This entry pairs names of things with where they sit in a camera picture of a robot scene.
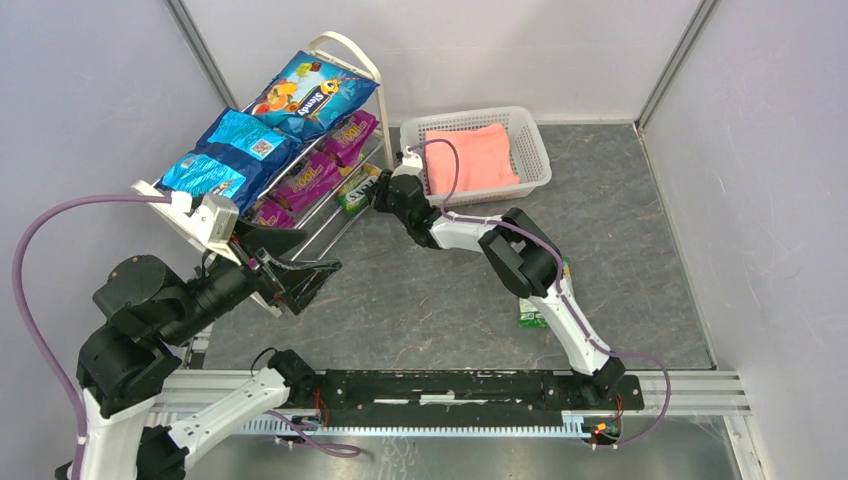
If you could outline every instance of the purple snack bag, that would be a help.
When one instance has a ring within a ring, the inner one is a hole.
[[[300,213],[341,181],[342,174],[333,160],[315,152],[298,174],[284,178],[270,195],[292,212]]]
[[[260,200],[253,207],[253,221],[259,225],[269,227],[292,228],[294,220],[292,220],[286,209],[278,205],[276,202],[268,199]]]
[[[326,140],[322,151],[333,158],[340,167],[353,167],[365,140],[377,128],[377,118],[365,110],[357,110],[345,119]]]

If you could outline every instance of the plastic basket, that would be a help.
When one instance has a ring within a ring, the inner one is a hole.
[[[500,123],[506,128],[506,133],[509,135],[509,159],[512,171],[518,175],[521,183],[508,187],[456,192],[447,206],[526,197],[534,188],[548,183],[551,180],[551,162],[548,159],[548,152],[542,143],[536,122],[533,121],[530,112],[522,107],[486,108],[413,118],[401,124],[400,144],[401,147],[407,147],[423,142],[428,130],[477,130],[493,123]],[[430,185],[427,182],[426,169],[422,176],[429,192]],[[427,200],[431,205],[438,206],[442,204],[446,196],[427,195]]]

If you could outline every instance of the folded towel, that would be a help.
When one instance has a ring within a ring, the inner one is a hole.
[[[475,131],[430,130],[424,135],[425,140],[436,138],[453,143],[459,153],[457,192],[505,187],[521,182],[509,164],[509,136],[500,123]],[[430,194],[450,193],[456,175],[451,148],[443,142],[429,143],[424,147],[424,155]]]

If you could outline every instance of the green package on floor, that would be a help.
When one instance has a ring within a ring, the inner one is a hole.
[[[568,257],[562,258],[562,281],[565,282],[565,288],[574,296],[574,285],[571,283],[571,261]],[[545,317],[524,298],[518,299],[518,326],[526,328],[548,328],[548,322]]]
[[[345,213],[351,217],[361,212],[362,209],[368,206],[368,199],[365,197],[365,191],[371,185],[377,183],[377,178],[380,176],[380,169],[365,162],[362,168],[355,173],[351,173],[345,180],[339,193],[336,194],[339,204],[341,204]]]

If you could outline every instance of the wall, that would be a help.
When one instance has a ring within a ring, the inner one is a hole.
[[[381,69],[400,122],[504,105],[540,120],[632,120],[698,1],[185,3],[241,105],[335,30]]]
[[[18,237],[59,202],[156,178],[221,104],[163,2],[8,1],[0,31],[0,478],[53,478],[73,454],[73,413],[14,307]],[[42,229],[24,265],[33,314],[71,375],[103,323],[91,294],[114,265],[154,253],[185,275],[198,260],[146,206],[77,210]]]
[[[722,2],[646,143],[774,478],[843,478],[848,4]]]

